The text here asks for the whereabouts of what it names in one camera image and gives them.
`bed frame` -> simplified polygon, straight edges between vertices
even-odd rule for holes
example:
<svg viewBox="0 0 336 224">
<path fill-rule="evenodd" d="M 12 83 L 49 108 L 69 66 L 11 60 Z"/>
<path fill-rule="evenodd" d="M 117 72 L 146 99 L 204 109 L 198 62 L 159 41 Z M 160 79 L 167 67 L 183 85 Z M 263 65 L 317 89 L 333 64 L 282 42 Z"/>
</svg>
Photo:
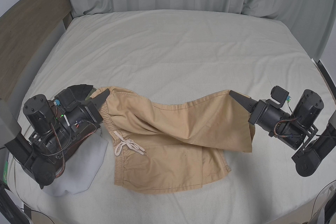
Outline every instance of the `bed frame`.
<svg viewBox="0 0 336 224">
<path fill-rule="evenodd" d="M 14 116 L 18 116 L 18 107 L 12 103 L 22 103 L 55 45 L 46 51 L 46 41 L 61 21 L 65 28 L 69 26 L 71 10 L 70 0 L 20 0 L 0 17 L 0 98 L 7 101 Z"/>
</svg>

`drawstring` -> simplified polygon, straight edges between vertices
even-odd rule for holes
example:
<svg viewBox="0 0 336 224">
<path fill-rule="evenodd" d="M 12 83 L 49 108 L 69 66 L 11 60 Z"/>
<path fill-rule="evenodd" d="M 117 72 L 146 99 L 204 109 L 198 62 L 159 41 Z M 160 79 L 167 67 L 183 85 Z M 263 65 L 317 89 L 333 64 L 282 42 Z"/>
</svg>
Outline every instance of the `drawstring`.
<svg viewBox="0 0 336 224">
<path fill-rule="evenodd" d="M 119 156 L 121 149 L 124 145 L 128 146 L 129 149 L 140 153 L 141 155 L 144 155 L 145 150 L 139 146 L 136 142 L 134 142 L 132 139 L 124 139 L 118 132 L 114 131 L 116 136 L 118 136 L 121 139 L 121 142 L 115 147 L 114 154 L 116 156 Z"/>
</svg>

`headboard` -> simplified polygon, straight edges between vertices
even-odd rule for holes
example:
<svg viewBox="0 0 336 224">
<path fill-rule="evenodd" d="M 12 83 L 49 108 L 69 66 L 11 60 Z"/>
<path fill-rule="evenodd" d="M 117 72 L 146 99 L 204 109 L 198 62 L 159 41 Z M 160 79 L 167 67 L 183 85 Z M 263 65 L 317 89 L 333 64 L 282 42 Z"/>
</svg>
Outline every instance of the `headboard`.
<svg viewBox="0 0 336 224">
<path fill-rule="evenodd" d="M 0 98 L 9 99 L 34 54 L 62 20 L 67 28 L 71 10 L 70 0 L 20 0 L 0 17 Z"/>
</svg>

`khaki shorts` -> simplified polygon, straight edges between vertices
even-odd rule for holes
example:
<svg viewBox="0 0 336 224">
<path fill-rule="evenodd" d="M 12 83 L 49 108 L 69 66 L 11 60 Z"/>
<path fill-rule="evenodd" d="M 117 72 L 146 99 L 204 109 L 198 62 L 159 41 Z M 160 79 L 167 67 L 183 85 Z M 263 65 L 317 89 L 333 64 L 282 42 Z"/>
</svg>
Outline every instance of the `khaki shorts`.
<svg viewBox="0 0 336 224">
<path fill-rule="evenodd" d="M 115 149 L 115 185 L 160 194 L 201 188 L 230 171 L 223 149 L 252 151 L 250 114 L 229 90 L 178 105 L 151 102 L 120 87 L 100 109 Z"/>
</svg>

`white bed sheet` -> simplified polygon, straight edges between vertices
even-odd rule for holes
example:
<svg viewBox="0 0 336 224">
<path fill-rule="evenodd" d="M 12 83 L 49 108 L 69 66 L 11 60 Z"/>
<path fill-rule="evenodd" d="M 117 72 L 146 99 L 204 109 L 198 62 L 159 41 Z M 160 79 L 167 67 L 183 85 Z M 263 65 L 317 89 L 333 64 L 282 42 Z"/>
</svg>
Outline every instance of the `white bed sheet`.
<svg viewBox="0 0 336 224">
<path fill-rule="evenodd" d="M 266 99 L 273 86 L 317 92 L 325 108 L 320 131 L 335 110 L 320 73 L 279 21 L 245 15 L 155 10 L 86 15 L 73 20 L 24 102 L 52 98 L 73 84 L 120 86 L 163 104 L 177 104 L 232 89 Z M 23 131 L 28 121 L 19 117 Z M 90 188 L 50 197 L 10 159 L 8 183 L 28 206 L 66 223 L 264 223 L 303 205 L 336 179 L 333 150 L 312 176 L 300 177 L 294 151 L 256 126 L 252 153 L 225 152 L 232 171 L 201 189 L 145 195 L 114 185 L 111 137 Z"/>
</svg>

